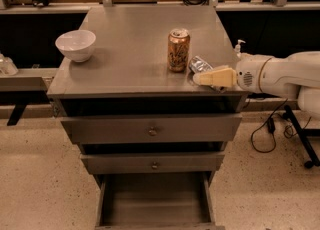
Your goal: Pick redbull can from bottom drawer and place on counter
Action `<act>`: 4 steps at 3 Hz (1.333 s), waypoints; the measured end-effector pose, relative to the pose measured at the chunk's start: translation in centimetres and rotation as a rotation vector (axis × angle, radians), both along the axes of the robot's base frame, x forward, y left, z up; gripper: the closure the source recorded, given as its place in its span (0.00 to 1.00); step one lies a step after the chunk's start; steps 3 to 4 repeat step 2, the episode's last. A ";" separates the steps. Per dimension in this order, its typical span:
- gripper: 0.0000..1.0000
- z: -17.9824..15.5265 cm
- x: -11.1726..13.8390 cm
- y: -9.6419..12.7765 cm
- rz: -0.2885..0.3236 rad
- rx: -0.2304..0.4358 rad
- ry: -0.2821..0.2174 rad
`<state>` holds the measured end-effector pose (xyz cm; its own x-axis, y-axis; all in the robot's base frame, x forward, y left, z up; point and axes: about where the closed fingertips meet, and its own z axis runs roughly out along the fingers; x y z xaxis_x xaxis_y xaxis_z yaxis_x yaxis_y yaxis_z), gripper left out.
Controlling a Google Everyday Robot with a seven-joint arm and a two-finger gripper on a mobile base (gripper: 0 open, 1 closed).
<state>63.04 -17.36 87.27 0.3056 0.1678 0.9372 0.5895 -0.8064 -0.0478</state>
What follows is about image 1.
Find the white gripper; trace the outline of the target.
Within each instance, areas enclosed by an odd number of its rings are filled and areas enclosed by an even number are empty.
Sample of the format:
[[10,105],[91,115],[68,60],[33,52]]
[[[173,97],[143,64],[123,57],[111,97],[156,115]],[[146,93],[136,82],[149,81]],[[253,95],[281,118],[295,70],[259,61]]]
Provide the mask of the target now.
[[243,90],[261,93],[261,71],[270,59],[271,56],[268,55],[242,53],[236,65],[236,71],[227,66],[218,67],[210,71],[195,73],[193,81],[197,85],[227,88],[234,86],[237,82]]

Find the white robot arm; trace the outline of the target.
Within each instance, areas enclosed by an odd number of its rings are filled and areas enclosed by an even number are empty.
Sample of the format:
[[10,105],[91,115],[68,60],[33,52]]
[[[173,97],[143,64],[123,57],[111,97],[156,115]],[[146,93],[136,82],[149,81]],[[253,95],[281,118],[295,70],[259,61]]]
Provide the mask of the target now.
[[265,93],[296,99],[302,111],[320,118],[320,53],[294,53],[287,58],[240,53],[235,68],[220,66],[196,73],[193,81],[202,86],[240,87],[251,93]]

